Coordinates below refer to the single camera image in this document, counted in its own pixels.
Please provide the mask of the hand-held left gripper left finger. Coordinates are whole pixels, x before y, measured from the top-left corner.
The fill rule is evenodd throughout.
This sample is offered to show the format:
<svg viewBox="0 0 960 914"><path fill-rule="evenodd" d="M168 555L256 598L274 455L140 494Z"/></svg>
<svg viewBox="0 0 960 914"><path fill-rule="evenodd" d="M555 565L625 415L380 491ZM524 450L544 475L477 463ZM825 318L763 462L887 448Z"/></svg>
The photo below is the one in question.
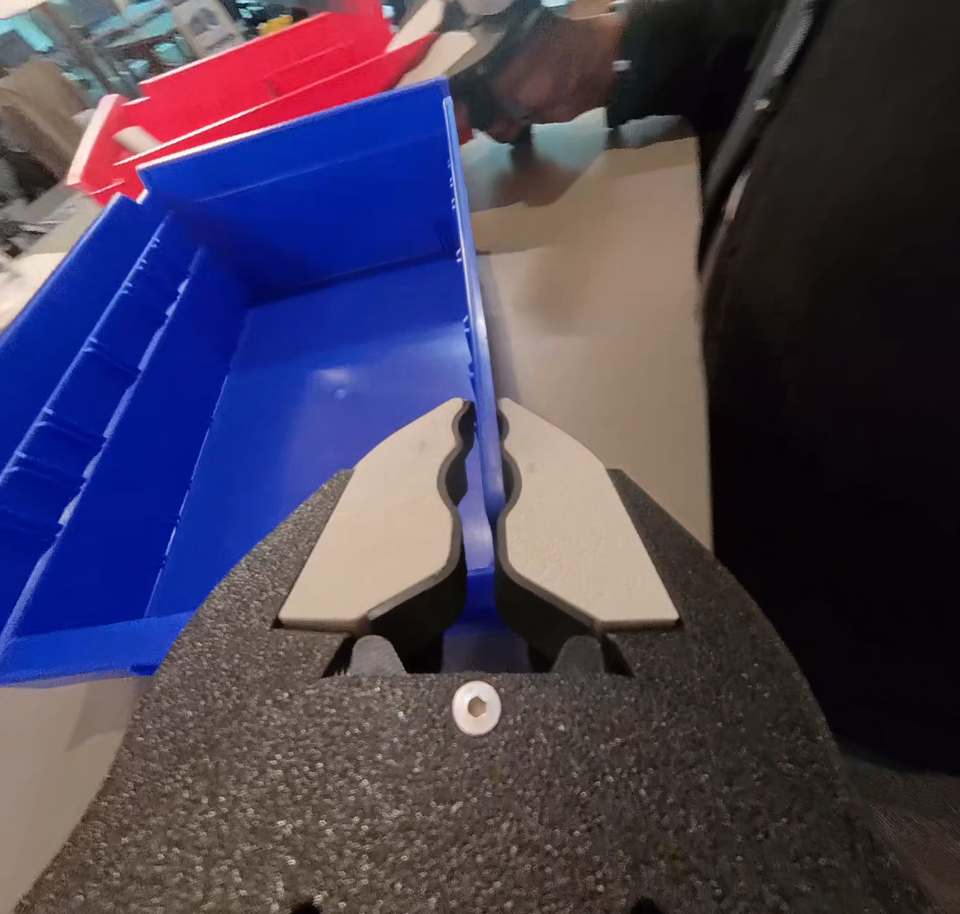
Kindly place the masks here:
<svg viewBox="0 0 960 914"><path fill-rule="evenodd" d="M453 397L354 467L277 615L284 628L450 628L466 605L459 505L474 404Z"/></svg>

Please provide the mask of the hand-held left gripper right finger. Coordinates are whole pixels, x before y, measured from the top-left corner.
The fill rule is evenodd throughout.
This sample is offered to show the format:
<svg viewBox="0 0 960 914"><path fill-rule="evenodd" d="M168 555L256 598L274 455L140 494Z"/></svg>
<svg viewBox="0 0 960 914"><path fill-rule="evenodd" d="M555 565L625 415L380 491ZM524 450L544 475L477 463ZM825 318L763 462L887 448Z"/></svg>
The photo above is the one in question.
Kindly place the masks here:
<svg viewBox="0 0 960 914"><path fill-rule="evenodd" d="M519 633L668 629L680 619L599 458L521 404L498 405L508 502L497 606Z"/></svg>

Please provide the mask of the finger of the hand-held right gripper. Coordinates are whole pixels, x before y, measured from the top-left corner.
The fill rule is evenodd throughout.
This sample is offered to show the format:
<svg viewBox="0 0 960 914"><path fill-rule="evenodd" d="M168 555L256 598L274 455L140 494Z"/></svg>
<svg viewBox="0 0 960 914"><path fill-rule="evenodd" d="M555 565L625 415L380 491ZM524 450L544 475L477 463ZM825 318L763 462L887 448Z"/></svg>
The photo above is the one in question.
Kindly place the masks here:
<svg viewBox="0 0 960 914"><path fill-rule="evenodd" d="M477 46L477 40L470 31L450 31L441 33L424 55L422 61L406 72L397 82L397 88L404 89L436 79L447 79L464 58Z"/></svg>
<svg viewBox="0 0 960 914"><path fill-rule="evenodd" d="M425 37L438 34L444 23L447 6L447 0L425 0L398 29L386 51L400 51Z"/></svg>

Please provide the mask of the blue plastic storage bin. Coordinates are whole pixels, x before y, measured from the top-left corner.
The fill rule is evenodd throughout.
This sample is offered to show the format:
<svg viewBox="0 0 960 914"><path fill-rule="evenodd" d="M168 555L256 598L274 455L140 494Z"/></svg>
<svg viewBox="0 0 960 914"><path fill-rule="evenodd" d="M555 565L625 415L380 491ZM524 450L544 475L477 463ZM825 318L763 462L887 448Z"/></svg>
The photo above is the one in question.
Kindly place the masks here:
<svg viewBox="0 0 960 914"><path fill-rule="evenodd" d="M446 79L148 155L1 344L1 683L155 673L338 472L476 405L468 592L503 505Z"/></svg>

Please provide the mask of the person's right forearm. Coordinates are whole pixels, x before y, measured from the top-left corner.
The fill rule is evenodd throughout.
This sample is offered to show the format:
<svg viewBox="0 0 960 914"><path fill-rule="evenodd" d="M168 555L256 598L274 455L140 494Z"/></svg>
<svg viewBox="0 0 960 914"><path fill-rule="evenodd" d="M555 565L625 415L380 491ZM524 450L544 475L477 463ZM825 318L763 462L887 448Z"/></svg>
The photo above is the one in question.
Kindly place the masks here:
<svg viewBox="0 0 960 914"><path fill-rule="evenodd" d="M635 0L606 103L615 130L678 117L704 164L731 127L786 0Z"/></svg>

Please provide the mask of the person's right hand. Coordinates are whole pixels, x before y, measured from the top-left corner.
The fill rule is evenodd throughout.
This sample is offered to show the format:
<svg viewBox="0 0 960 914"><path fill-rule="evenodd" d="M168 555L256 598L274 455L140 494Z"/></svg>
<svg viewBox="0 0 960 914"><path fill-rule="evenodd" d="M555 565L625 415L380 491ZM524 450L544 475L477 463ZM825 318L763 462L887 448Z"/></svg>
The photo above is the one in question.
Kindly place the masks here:
<svg viewBox="0 0 960 914"><path fill-rule="evenodd" d="M535 125L568 123L616 105L630 91L636 61L628 8L584 18L548 12L487 84L494 114L482 132L510 143Z"/></svg>

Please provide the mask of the red plastic storage bin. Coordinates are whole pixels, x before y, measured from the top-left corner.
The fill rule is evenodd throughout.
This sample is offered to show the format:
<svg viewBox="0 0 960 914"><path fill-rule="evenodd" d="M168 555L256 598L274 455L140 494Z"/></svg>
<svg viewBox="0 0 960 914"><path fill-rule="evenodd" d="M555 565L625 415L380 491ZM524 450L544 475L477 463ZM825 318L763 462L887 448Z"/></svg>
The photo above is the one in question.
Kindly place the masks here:
<svg viewBox="0 0 960 914"><path fill-rule="evenodd" d="M398 86L437 35L387 52L395 35L380 0L323 11L278 32L145 80L134 100L94 110L66 185L101 205L136 200L142 164L320 113Z"/></svg>

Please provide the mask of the person's torso in black clothing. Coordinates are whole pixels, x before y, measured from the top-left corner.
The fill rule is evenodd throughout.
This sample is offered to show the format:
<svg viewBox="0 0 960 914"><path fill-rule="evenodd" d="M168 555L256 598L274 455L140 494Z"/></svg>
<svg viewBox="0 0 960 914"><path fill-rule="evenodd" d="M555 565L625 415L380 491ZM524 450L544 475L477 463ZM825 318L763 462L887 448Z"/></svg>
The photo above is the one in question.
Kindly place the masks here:
<svg viewBox="0 0 960 914"><path fill-rule="evenodd" d="M834 733L958 774L958 0L827 0L703 295L714 545Z"/></svg>

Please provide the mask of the person's leg in grey trousers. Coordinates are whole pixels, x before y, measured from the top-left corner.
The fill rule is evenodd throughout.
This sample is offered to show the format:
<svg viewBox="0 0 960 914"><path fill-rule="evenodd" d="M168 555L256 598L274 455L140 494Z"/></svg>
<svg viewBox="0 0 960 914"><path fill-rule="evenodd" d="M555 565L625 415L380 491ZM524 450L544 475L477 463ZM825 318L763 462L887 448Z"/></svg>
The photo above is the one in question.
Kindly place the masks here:
<svg viewBox="0 0 960 914"><path fill-rule="evenodd" d="M959 777L835 737L858 803L937 912L959 911Z"/></svg>

